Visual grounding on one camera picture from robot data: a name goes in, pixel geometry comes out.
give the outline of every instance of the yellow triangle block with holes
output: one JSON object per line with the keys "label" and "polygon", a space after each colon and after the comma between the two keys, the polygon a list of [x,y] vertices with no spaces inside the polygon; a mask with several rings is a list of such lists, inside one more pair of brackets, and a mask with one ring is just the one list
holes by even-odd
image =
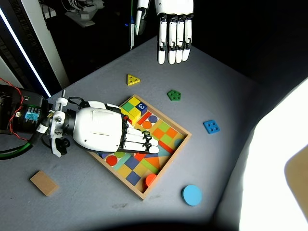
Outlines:
{"label": "yellow triangle block with holes", "polygon": [[127,85],[133,85],[133,84],[136,84],[136,83],[140,83],[140,79],[137,78],[137,77],[134,77],[132,75],[127,75]]}

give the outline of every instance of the blue cube with number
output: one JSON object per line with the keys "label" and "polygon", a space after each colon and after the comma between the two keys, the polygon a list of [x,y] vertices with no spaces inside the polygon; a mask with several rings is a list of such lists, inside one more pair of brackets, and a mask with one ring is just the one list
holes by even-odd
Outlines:
{"label": "blue cube with number", "polygon": [[144,113],[146,113],[146,111],[148,110],[148,106],[145,105],[144,103],[140,102],[136,108],[141,111],[141,116],[144,115]]}
{"label": "blue cube with number", "polygon": [[220,131],[215,120],[209,120],[203,123],[204,127],[206,128],[209,134],[213,134]]}

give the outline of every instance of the gray table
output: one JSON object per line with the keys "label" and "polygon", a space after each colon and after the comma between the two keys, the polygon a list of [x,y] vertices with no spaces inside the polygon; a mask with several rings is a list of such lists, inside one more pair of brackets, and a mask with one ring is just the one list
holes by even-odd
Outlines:
{"label": "gray table", "polygon": [[[127,74],[141,83],[128,87]],[[255,87],[194,47],[188,61],[159,65],[156,38],[144,43],[69,86],[66,95],[119,105],[138,94],[192,133],[148,198],[141,201],[75,144],[58,158],[40,143],[23,156],[0,162],[0,229],[78,231],[142,221],[209,221],[238,158],[246,99]],[[169,100],[171,89],[182,93],[180,102]],[[206,132],[203,122],[210,119],[220,126],[219,133]],[[0,142],[1,149],[22,143],[5,135]],[[29,181],[38,170],[60,186],[51,197]],[[202,189],[199,206],[184,204],[180,191],[188,184]]]}

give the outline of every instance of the red rectangle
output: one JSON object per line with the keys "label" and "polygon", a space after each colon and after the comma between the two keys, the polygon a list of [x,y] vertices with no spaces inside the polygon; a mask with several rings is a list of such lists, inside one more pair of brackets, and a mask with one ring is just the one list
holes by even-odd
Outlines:
{"label": "red rectangle", "polygon": [[158,141],[158,145],[161,146],[163,149],[165,149],[170,154],[174,153],[174,151],[170,147],[168,147],[166,144],[164,144],[163,142]]}
{"label": "red rectangle", "polygon": [[139,125],[143,124],[143,122],[144,122],[147,118],[149,118],[151,115],[152,115],[151,112],[147,112],[147,113],[138,121],[137,124],[139,124]]}

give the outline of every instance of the puzzle board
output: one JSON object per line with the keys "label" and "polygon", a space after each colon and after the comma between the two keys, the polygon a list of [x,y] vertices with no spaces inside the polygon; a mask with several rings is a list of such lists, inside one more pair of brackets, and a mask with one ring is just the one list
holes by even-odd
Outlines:
{"label": "puzzle board", "polygon": [[[174,158],[179,154],[181,148],[189,140],[191,133],[137,95],[133,95],[125,101],[120,106],[121,109],[122,107],[128,109],[128,101],[136,101],[133,104],[134,108],[138,107],[140,102],[146,106],[146,110],[143,111],[141,117],[135,121],[134,128],[141,131],[150,131],[154,139],[158,140],[159,153],[116,152],[107,154],[90,152],[90,154],[132,189],[141,199],[145,199]],[[144,181],[150,174],[156,174],[157,177],[146,188]]]}

